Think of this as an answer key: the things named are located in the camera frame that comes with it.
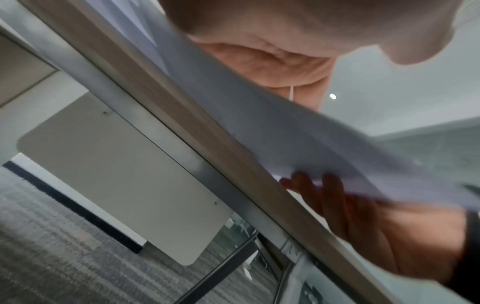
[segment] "black wristband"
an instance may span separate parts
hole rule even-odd
[[[475,304],[480,304],[480,217],[477,212],[466,214],[466,236],[463,256],[446,287]]]

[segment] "person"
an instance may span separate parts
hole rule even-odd
[[[280,184],[301,195],[332,233],[391,273],[439,282],[473,303],[480,270],[477,212],[418,203],[392,203],[346,194],[334,175],[317,187],[304,173]]]
[[[453,37],[462,0],[158,0],[190,39],[246,78],[318,110],[335,61],[378,45],[402,65],[438,54]],[[315,187],[302,173],[281,184],[299,193],[331,231],[392,273],[435,280],[480,304],[480,218],[475,212],[346,194],[340,179]]]
[[[395,63],[425,61],[453,37],[463,0],[159,0],[201,48],[253,82],[313,110],[339,56],[379,45]]]

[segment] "floor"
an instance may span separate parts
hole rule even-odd
[[[148,246],[136,255],[28,182],[0,167],[0,302],[174,303],[235,249],[219,232],[191,266]],[[275,278],[259,261],[199,303],[271,303]]]

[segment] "baseboard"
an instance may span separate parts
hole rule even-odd
[[[51,187],[41,179],[37,178],[30,172],[26,171],[25,169],[21,168],[20,166],[16,165],[12,161],[7,162],[3,165],[6,169],[10,172],[14,173],[15,175],[21,177],[22,179],[26,180],[30,184],[32,184],[35,188],[40,190],[41,192],[47,194],[66,208],[70,209],[71,211],[75,212],[79,216],[86,219],[89,223],[95,225],[100,230],[105,232],[107,235],[111,236],[123,246],[128,248],[134,253],[140,253],[143,249],[143,246],[137,244],[131,238],[123,234],[121,231],[116,229],[115,227],[111,226],[103,219],[89,211],[88,209],[84,208],[83,206],[79,205],[75,201],[73,201],[68,196],[64,195],[63,193],[59,192],[55,188]]]

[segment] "white paper sheet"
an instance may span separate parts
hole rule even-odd
[[[272,175],[337,174],[348,192],[480,209],[480,200],[389,154],[370,138],[267,92],[179,33],[149,0],[87,0]]]

